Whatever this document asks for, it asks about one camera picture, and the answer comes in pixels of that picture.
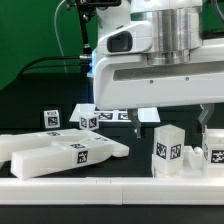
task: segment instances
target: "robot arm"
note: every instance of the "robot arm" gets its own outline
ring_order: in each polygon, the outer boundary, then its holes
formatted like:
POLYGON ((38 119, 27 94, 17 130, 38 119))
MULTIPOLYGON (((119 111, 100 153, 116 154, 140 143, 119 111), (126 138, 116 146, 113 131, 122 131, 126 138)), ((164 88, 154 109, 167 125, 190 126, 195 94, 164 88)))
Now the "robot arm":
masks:
POLYGON ((224 39, 201 39, 201 6, 202 0, 132 0, 131 4, 123 1, 120 7, 109 8, 108 17, 107 10, 100 11, 93 69, 97 107, 134 109, 223 102, 224 39), (128 13, 124 13, 120 14, 121 24, 116 24, 122 28, 104 29, 122 7, 129 7, 129 24, 122 24, 128 20, 124 18, 128 13))

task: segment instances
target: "black cable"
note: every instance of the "black cable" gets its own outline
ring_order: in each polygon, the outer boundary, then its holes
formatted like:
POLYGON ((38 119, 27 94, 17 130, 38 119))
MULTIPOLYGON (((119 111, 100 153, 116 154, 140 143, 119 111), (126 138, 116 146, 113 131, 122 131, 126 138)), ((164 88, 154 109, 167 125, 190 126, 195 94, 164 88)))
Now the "black cable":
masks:
POLYGON ((92 49, 89 44, 89 38, 88 38, 88 33, 87 33, 87 28, 86 28, 86 23, 89 22, 90 18, 94 15, 94 11, 92 11, 91 7, 88 6, 80 6, 78 4, 78 0, 75 0, 76 2, 76 7, 79 15, 79 24, 81 28, 81 34, 82 34, 82 42, 83 42, 83 53, 84 54, 90 54, 92 49))
MULTIPOLYGON (((68 67, 77 67, 77 66, 83 66, 84 64, 71 64, 71 65, 68 65, 68 67)), ((46 65, 46 66, 36 66, 36 67, 31 67, 31 68, 27 68, 24 70, 24 72, 27 72, 29 70, 34 70, 34 69, 42 69, 42 68, 62 68, 64 67, 64 65, 46 65)))
POLYGON ((219 16, 221 21, 224 23, 224 15, 223 15, 223 13, 221 12, 221 10, 219 8, 217 0, 211 0, 211 2, 212 2, 212 6, 213 6, 216 14, 219 16))
POLYGON ((29 67, 31 67, 32 65, 38 64, 40 62, 44 62, 44 61, 64 61, 64 60, 77 60, 79 59, 78 56, 57 56, 57 57, 45 57, 45 58, 39 58, 37 60, 31 61, 30 63, 28 63, 27 65, 25 65, 20 72, 18 73, 17 77, 20 77, 24 71, 26 71, 26 69, 28 69, 29 67))

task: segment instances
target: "white rectangular block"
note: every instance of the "white rectangular block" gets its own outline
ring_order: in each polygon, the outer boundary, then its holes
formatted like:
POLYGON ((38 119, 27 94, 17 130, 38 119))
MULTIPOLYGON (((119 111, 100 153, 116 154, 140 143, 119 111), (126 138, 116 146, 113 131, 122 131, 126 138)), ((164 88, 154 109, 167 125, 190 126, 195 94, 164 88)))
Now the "white rectangular block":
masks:
POLYGON ((224 177, 224 130, 206 129, 203 144, 204 175, 224 177))
POLYGON ((11 160, 12 152, 50 146, 53 141, 80 141, 87 132, 77 129, 0 137, 0 161, 11 160))
POLYGON ((127 156, 129 148, 95 134, 95 139, 56 142, 51 147, 12 153, 11 172, 25 180, 75 167, 87 166, 111 156, 127 156))
POLYGON ((155 128, 153 166, 164 174, 178 172, 183 166, 185 131, 173 125, 155 128))

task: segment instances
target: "green wall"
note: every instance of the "green wall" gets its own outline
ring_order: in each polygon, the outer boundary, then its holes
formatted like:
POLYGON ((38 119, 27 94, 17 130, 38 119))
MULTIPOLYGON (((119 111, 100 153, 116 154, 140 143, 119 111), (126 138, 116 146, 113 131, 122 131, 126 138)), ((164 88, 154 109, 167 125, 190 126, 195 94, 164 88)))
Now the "green wall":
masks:
MULTIPOLYGON (((61 0, 1 0, 0 6, 0 89, 9 84, 28 62, 60 55, 53 17, 61 0)), ((203 29, 223 28, 211 5, 203 7, 203 29)), ((81 34, 76 9, 61 8, 59 34, 66 55, 81 52, 81 34)), ((96 44, 96 19, 88 24, 90 42, 96 44)))

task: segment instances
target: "white block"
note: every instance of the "white block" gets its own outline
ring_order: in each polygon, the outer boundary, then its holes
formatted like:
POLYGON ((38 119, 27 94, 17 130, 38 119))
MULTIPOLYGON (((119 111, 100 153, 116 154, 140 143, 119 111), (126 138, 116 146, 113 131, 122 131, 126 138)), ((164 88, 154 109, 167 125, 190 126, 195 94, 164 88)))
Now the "white block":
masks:
POLYGON ((206 129, 203 144, 204 175, 224 177, 224 130, 206 129))
POLYGON ((203 159, 203 150, 199 147, 196 147, 194 150, 191 147, 191 149, 192 150, 190 151, 190 154, 189 154, 189 163, 191 165, 191 168, 192 169, 201 169, 202 168, 202 159, 203 159))
POLYGON ((0 137, 0 161, 11 160, 12 152, 51 146, 54 141, 80 141, 88 135, 87 132, 69 129, 0 137))
POLYGON ((99 128, 99 117, 94 113, 84 113, 79 116, 79 128, 96 130, 99 128))
POLYGON ((102 162, 113 156, 127 156, 129 148, 96 139, 53 143, 52 147, 12 153, 11 172, 21 180, 102 162))
POLYGON ((44 111, 45 128, 60 128, 60 117, 58 110, 44 111))
POLYGON ((184 139, 185 131, 181 128, 173 125, 155 128, 155 169, 164 174, 173 174, 182 168, 184 139))
POLYGON ((122 204, 122 186, 105 178, 0 179, 0 204, 86 205, 122 204))

